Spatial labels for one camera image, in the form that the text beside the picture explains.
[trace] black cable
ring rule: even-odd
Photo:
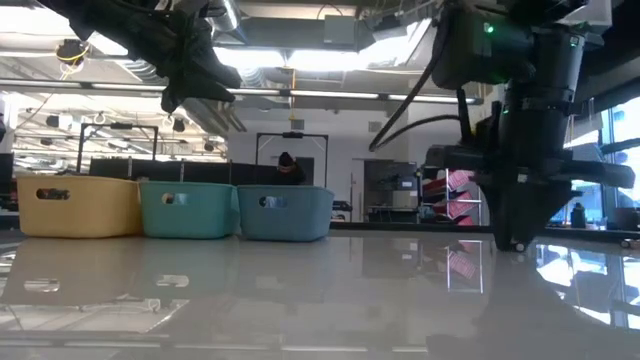
[[[111,0],[114,3],[129,8],[131,10],[134,11],[138,11],[138,12],[142,12],[142,13],[146,13],[149,15],[171,15],[171,11],[169,10],[154,10],[154,9],[150,9],[150,8],[146,8],[146,7],[142,7],[142,6],[138,6],[138,5],[134,5],[134,4],[130,4],[124,0]]]
[[[320,14],[322,14],[322,10],[324,10],[324,8],[326,8],[327,5],[331,6],[334,9],[336,9],[336,11],[338,13],[340,13],[340,16],[344,16],[344,14],[342,13],[342,10],[340,10],[337,6],[333,5],[332,3],[326,3],[326,4],[322,5],[322,7],[320,7],[320,10],[318,10],[318,15],[316,15],[316,20],[320,20]]]
[[[458,98],[458,115],[460,116],[460,134],[463,144],[473,143],[474,137],[471,131],[471,121],[469,120],[469,107],[467,106],[467,94],[464,89],[456,90]]]
[[[383,142],[378,144],[378,149],[380,149],[383,146],[387,145],[388,143],[393,141],[395,138],[397,138],[398,136],[404,134],[405,132],[413,129],[414,127],[417,127],[417,126],[420,126],[420,125],[424,125],[424,124],[429,124],[429,123],[436,122],[436,121],[442,121],[442,120],[458,120],[458,121],[460,121],[461,119],[460,119],[460,116],[458,116],[458,115],[437,115],[437,116],[432,116],[432,117],[429,117],[429,118],[426,118],[426,119],[422,119],[422,120],[418,120],[418,121],[412,122],[411,124],[403,126],[402,128],[398,129],[393,134],[389,135]]]
[[[440,31],[448,32],[448,27],[445,27],[445,29],[441,29]],[[448,33],[445,33],[444,37],[446,41],[446,38],[448,37]],[[431,73],[436,67],[436,64],[440,59],[440,57],[442,56],[443,51],[444,51],[444,41],[442,42],[441,46],[438,46],[438,48],[436,48],[436,46],[434,45],[433,54],[431,56],[431,60],[429,60],[429,63],[427,64],[427,67],[424,69],[424,72],[418,79],[418,82],[416,83],[416,85],[413,87],[413,89],[411,89],[411,91],[407,95],[407,98],[404,99],[404,101],[402,102],[402,104],[400,104],[398,109],[396,109],[393,115],[391,115],[387,123],[384,124],[382,129],[373,138],[373,141],[371,141],[371,144],[369,144],[370,152],[374,152],[382,147],[380,144],[380,141],[389,132],[393,124],[395,124],[396,121],[398,121],[398,119],[400,118],[400,116],[407,110],[407,108],[409,107],[409,104],[411,104],[411,102],[416,97],[416,95],[418,95],[418,93],[420,92],[424,84],[427,82],[427,80],[431,76]]]

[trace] cable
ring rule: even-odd
[[[322,10],[324,10],[324,8],[326,8],[327,5],[331,6],[334,9],[336,9],[336,11],[340,13],[340,16],[344,16],[344,14],[342,13],[342,10],[340,10],[337,6],[333,5],[332,3],[326,3],[326,4],[322,5],[322,7],[320,7],[320,10],[318,10],[318,15],[316,15],[316,20],[320,20],[320,14],[322,14]]]
[[[389,132],[393,124],[395,124],[396,121],[398,121],[398,119],[400,118],[400,116],[402,116],[402,114],[407,110],[407,108],[409,107],[409,104],[411,104],[413,99],[416,97],[416,95],[418,95],[418,93],[420,92],[424,84],[427,82],[427,80],[431,76],[431,73],[435,69],[438,60],[442,56],[442,52],[444,51],[444,43],[446,42],[446,39],[448,37],[448,27],[445,27],[445,29],[442,29],[440,31],[447,31],[447,33],[445,33],[444,35],[445,41],[443,41],[442,46],[438,46],[438,48],[435,48],[435,45],[434,45],[433,54],[431,56],[431,60],[429,60],[429,63],[427,64],[427,67],[424,69],[424,72],[418,79],[418,82],[416,82],[416,85],[413,87],[413,89],[411,89],[411,91],[407,95],[407,98],[404,99],[404,101],[402,102],[402,104],[400,104],[398,109],[396,109],[393,115],[391,115],[387,123],[384,124],[382,129],[373,138],[373,141],[371,141],[371,144],[369,144],[370,152],[374,152],[381,148],[380,141],[382,140],[382,138]]]
[[[111,0],[111,1],[113,1],[116,4],[121,5],[123,7],[129,8],[131,10],[138,11],[138,12],[141,12],[141,13],[146,13],[146,14],[149,14],[149,15],[156,15],[156,14],[157,15],[160,15],[160,14],[162,14],[162,15],[171,15],[171,11],[169,11],[169,10],[149,9],[149,8],[145,8],[145,7],[142,7],[142,6],[137,6],[137,5],[130,4],[130,3],[122,1],[122,0]]]
[[[417,127],[417,126],[420,126],[420,125],[424,125],[424,124],[429,124],[429,123],[436,122],[436,121],[442,121],[442,120],[458,120],[458,121],[460,121],[460,117],[458,115],[437,115],[437,116],[432,116],[432,117],[429,117],[429,118],[426,118],[426,119],[422,119],[422,120],[418,120],[418,121],[412,122],[411,124],[409,124],[407,126],[403,126],[402,128],[398,129],[393,134],[389,135],[383,142],[381,142],[378,145],[378,148],[382,148],[383,146],[385,146],[388,143],[392,142],[398,136],[400,136],[400,135],[404,134],[405,132],[413,129],[414,127]]]
[[[87,55],[87,52],[89,52],[89,49],[91,48],[91,44],[89,44],[89,43],[87,43],[87,44],[88,44],[88,45],[87,45],[87,47],[84,49],[84,51],[82,51],[82,53],[80,53],[80,54],[78,54],[78,55],[76,55],[76,56],[72,56],[72,57],[70,57],[70,58],[63,58],[63,57],[60,57],[60,56],[56,55],[56,57],[57,57],[57,58],[58,58],[58,60],[60,60],[60,61],[73,61],[73,62],[74,62],[74,65],[75,65],[75,62],[76,62],[76,61],[78,61],[81,57],[83,57],[83,56]]]

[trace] yellow basket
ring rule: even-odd
[[[138,184],[89,176],[18,177],[20,230],[29,236],[103,238],[142,233]]]

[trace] ceiling light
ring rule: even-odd
[[[283,67],[284,58],[276,50],[213,48],[221,63],[237,69]]]
[[[358,53],[325,50],[297,50],[287,65],[302,71],[351,71],[365,69]]]
[[[162,92],[164,90],[164,86],[156,86],[156,85],[140,85],[140,84],[109,84],[109,83],[93,83],[91,84],[94,89],[105,89],[105,90],[133,90],[133,91],[151,91],[151,92]]]
[[[89,43],[106,55],[128,55],[129,50],[108,37],[94,32],[89,38]]]
[[[378,98],[378,94],[352,93],[352,92],[343,92],[343,91],[291,90],[291,95],[304,96],[304,97],[326,97],[326,98],[366,99],[366,100],[375,100]]]
[[[0,57],[21,57],[21,58],[41,58],[56,56],[54,52],[48,51],[12,51],[0,50]]]
[[[149,150],[147,148],[144,148],[144,147],[142,147],[140,145],[129,144],[129,147],[131,149],[138,150],[138,151],[141,151],[141,152],[146,153],[146,154],[153,154],[153,151],[151,151],[151,150]]]
[[[116,149],[120,149],[120,150],[126,150],[129,148],[129,143],[127,143],[126,141],[122,141],[122,140],[109,140],[107,141],[107,146],[109,146],[110,148],[116,150]]]
[[[423,19],[407,26],[408,43],[396,57],[396,66],[406,64],[409,61],[409,58],[416,51],[418,44],[427,33],[429,25],[431,25],[431,19]]]
[[[73,150],[44,150],[44,149],[13,149],[12,150],[16,154],[45,154],[45,155],[64,155],[70,158],[75,158],[78,155],[77,151]],[[150,154],[136,154],[136,153],[119,153],[117,151],[83,151],[83,155],[86,156],[127,156],[132,157],[134,159],[150,159]],[[186,160],[208,160],[208,161],[223,161],[217,153],[212,154],[194,154],[194,155],[177,155],[181,159]],[[156,160],[160,161],[169,161],[170,155],[158,154],[156,155]]]
[[[389,62],[394,65],[399,53],[407,46],[408,36],[387,38],[376,41],[366,49],[360,51],[361,61],[367,65]]]
[[[389,95],[389,100],[404,101],[407,95]],[[417,95],[413,98],[413,102],[431,102],[442,104],[457,104],[458,99],[455,96],[429,96],[429,95]],[[474,99],[467,99],[467,104],[475,103]]]
[[[274,89],[227,89],[233,95],[280,96],[280,90]]]
[[[0,32],[16,35],[75,36],[69,20],[45,8],[0,7]]]

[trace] fluorescent light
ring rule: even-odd
[[[389,95],[389,100],[392,101],[404,101],[407,98],[407,95]],[[442,104],[457,104],[458,99],[453,96],[429,96],[429,95],[417,95],[413,98],[414,102],[431,102],[431,103],[442,103]],[[467,99],[467,104],[475,103],[474,99]]]
[[[366,68],[358,53],[325,50],[296,50],[287,65],[303,71],[351,71]]]
[[[98,50],[102,51],[106,55],[127,55],[129,54],[129,50],[125,49],[124,46],[118,44],[117,42],[109,39],[108,37],[98,34],[97,32],[93,33],[89,38],[89,43],[92,46],[95,46]]]
[[[291,90],[293,96],[304,97],[327,97],[327,98],[343,98],[343,99],[368,99],[375,100],[378,94],[373,93],[352,93],[342,91],[313,91],[313,90]]]
[[[12,149],[15,154],[44,154],[44,155],[66,155],[70,157],[78,156],[77,151],[71,150],[44,150],[44,149]],[[151,154],[137,154],[137,153],[119,153],[116,151],[83,151],[83,155],[87,157],[93,156],[117,156],[117,157],[131,157],[134,159],[151,159]],[[193,155],[174,155],[177,159],[187,159],[187,160],[207,160],[207,161],[224,161],[222,157],[220,157],[217,153],[207,153],[207,154],[193,154]],[[172,160],[171,155],[167,154],[158,154],[156,155],[156,160],[159,161],[169,161]]]
[[[153,151],[151,151],[151,150],[149,150],[147,148],[144,148],[142,146],[139,146],[139,145],[129,144],[129,147],[132,148],[132,149],[136,149],[138,151],[142,151],[142,152],[147,153],[147,154],[153,154]]]
[[[74,37],[69,20],[46,8],[0,7],[0,33]]]
[[[34,87],[52,87],[52,88],[67,88],[67,89],[80,89],[82,86],[79,82],[67,82],[67,81],[49,81],[49,80],[23,80],[23,79],[2,79],[0,81],[2,86],[34,86]]]
[[[393,352],[401,352],[401,353],[426,353],[427,348],[424,346],[394,346],[391,348]]]
[[[122,141],[122,140],[109,140],[107,141],[107,144],[111,144],[117,148],[120,149],[128,149],[129,148],[129,143],[127,143],[126,141]]]
[[[227,89],[233,95],[280,96],[280,90],[274,89]]]
[[[153,91],[161,92],[164,86],[159,85],[138,85],[138,84],[109,84],[109,83],[93,83],[94,89],[105,90],[133,90],[133,91]]]
[[[283,67],[284,58],[276,50],[213,48],[221,63],[237,69]]]
[[[56,56],[53,52],[46,51],[11,51],[0,50],[0,57],[21,57],[21,58],[41,58]]]
[[[283,346],[282,351],[301,352],[367,352],[365,347],[351,346]]]
[[[106,137],[106,138],[112,138],[113,137],[113,135],[109,134],[108,132],[106,132],[104,130],[96,131],[96,135],[100,135],[100,136]]]
[[[394,65],[398,54],[407,46],[408,36],[399,36],[376,41],[360,51],[359,56],[365,64],[381,64],[390,62]]]

